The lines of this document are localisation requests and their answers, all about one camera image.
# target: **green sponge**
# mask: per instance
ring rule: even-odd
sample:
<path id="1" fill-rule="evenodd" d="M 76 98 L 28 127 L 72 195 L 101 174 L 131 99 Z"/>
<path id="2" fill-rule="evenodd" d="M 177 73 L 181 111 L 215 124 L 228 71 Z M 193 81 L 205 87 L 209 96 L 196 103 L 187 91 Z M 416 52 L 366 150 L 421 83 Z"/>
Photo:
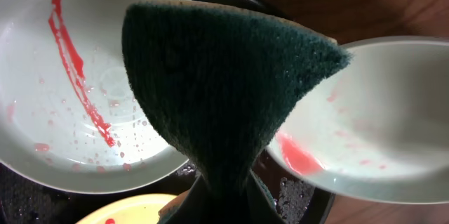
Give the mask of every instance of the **green sponge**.
<path id="1" fill-rule="evenodd" d="M 232 202 L 296 102 L 349 64 L 294 22 L 193 1 L 132 5 L 122 29 L 135 98 L 158 133 Z"/>

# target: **white bowl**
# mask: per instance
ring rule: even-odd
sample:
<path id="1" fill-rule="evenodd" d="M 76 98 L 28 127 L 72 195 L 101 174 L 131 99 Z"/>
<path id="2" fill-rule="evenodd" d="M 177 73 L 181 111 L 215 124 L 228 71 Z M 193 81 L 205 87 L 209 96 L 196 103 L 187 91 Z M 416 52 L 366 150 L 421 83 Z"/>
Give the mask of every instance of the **white bowl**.
<path id="1" fill-rule="evenodd" d="M 108 193 L 187 161 L 151 127 L 128 85 L 121 26 L 139 1 L 61 0 L 61 21 L 58 0 L 0 0 L 2 163 L 57 189 Z"/>
<path id="2" fill-rule="evenodd" d="M 449 202 L 449 41 L 385 37 L 296 104 L 268 150 L 296 176 L 350 197 Z"/>

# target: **dirty dish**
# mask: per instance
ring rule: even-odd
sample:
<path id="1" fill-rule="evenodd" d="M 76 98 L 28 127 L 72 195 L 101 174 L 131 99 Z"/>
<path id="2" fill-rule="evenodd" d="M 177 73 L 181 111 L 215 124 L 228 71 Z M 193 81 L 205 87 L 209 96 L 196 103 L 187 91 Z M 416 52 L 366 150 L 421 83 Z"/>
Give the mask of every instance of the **dirty dish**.
<path id="1" fill-rule="evenodd" d="M 163 194 L 129 197 L 98 209 L 77 224 L 157 223 L 159 210 L 175 197 Z"/>
<path id="2" fill-rule="evenodd" d="M 379 202 L 449 202 L 449 41 L 346 44 L 354 59 L 296 104 L 268 147 L 292 174 Z"/>
<path id="3" fill-rule="evenodd" d="M 187 161 L 128 85 L 121 26 L 139 1 L 0 0 L 2 163 L 60 190 L 110 193 Z"/>

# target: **wooden surface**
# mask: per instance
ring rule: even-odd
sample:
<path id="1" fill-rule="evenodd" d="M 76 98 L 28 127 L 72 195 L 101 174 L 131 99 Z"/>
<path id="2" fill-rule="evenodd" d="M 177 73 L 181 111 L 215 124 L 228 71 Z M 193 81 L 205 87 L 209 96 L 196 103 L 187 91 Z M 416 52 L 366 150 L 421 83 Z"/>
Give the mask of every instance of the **wooden surface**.
<path id="1" fill-rule="evenodd" d="M 341 44 L 389 35 L 449 37 L 449 0 L 266 1 Z M 337 197 L 326 224 L 361 223 L 449 224 L 449 204 L 401 206 Z"/>

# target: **sponge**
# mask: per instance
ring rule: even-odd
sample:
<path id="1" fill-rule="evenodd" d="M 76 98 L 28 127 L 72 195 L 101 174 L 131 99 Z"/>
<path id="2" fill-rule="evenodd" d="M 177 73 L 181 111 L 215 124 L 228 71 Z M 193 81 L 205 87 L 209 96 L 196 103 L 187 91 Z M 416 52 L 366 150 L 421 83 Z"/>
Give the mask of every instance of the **sponge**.
<path id="1" fill-rule="evenodd" d="M 193 1 L 130 6 L 122 50 L 148 120 L 198 166 L 216 202 L 245 193 L 255 158 L 296 102 L 350 60 L 294 22 Z"/>

